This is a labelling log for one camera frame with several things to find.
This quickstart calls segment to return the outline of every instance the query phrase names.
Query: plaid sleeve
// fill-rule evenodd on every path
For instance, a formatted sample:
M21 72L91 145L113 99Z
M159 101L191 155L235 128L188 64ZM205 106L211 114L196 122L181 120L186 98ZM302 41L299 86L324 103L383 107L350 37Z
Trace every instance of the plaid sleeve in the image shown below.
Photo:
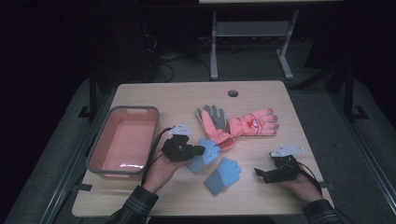
M146 218L158 198L158 195L152 194L140 186L136 186L134 192L126 200L123 207L113 214L107 223L146 223Z
M343 223L338 214L334 211L329 201L319 200L309 203L304 208L304 213L311 224L339 224Z

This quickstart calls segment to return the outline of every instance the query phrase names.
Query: blue glove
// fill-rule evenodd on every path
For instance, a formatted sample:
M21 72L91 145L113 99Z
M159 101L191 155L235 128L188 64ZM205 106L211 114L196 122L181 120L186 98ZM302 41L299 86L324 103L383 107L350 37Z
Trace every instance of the blue glove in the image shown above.
M222 158L218 168L204 184L213 195L218 195L224 188L230 187L239 180L239 173L241 173L241 167L238 166L238 162Z
M200 173L204 166L214 161L220 155L220 148L216 146L214 141L201 138L198 141L198 144L205 147L204 154L202 156L194 156L187 164L187 168L189 168L195 175Z

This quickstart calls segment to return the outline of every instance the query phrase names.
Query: person's left hand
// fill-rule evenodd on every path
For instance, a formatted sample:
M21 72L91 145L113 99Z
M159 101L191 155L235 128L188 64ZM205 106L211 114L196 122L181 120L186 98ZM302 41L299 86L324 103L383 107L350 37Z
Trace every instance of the person's left hand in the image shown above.
M169 182L175 171L187 163L189 161L169 161L161 150L157 150L153 156L153 163L148 170L146 182L142 187L151 193L157 193Z

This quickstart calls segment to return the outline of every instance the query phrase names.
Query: table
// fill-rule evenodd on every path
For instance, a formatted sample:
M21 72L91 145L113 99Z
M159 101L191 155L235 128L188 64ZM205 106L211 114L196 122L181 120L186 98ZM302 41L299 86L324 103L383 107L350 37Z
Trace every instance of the table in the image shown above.
M238 92L230 97L228 91ZM276 136L241 136L235 146L221 153L238 161L240 180L213 196L203 185L220 159L206 166L198 175L188 168L179 169L172 180L160 189L160 200L151 210L155 216L228 216L228 215L285 215L302 213L304 204L277 184L265 184L254 168L275 169L268 153L279 144L304 147L305 152L295 158L307 165L318 181L322 175L304 135L285 85L281 81L190 82L120 85L111 107L116 105L153 105L160 111L160 131L185 123L190 130L189 144L196 145L205 132L194 111L204 105L217 105L230 116L244 116L258 109L271 107L278 115ZM157 149L171 137L166 133ZM77 217L110 216L122 207L138 181L102 179L87 170L83 184L92 185L90 191L80 190L73 206ZM323 195L331 203L327 189Z
M200 4L235 4L235 3L317 3L341 2L343 0L200 0ZM210 78L219 78L216 54L216 37L218 36L283 36L285 39L280 49L276 50L280 66L286 79L293 79L286 51L293 34L299 10L295 9L287 21L218 21L217 12L213 12L212 46L210 52Z

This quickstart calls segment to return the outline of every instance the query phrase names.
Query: person's right hand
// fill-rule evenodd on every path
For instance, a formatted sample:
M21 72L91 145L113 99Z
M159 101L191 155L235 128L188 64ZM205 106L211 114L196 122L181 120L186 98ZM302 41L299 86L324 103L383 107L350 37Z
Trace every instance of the person's right hand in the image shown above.
M280 186L289 189L294 195L306 203L323 200L323 196L309 179L298 174L294 180L287 180L278 183Z

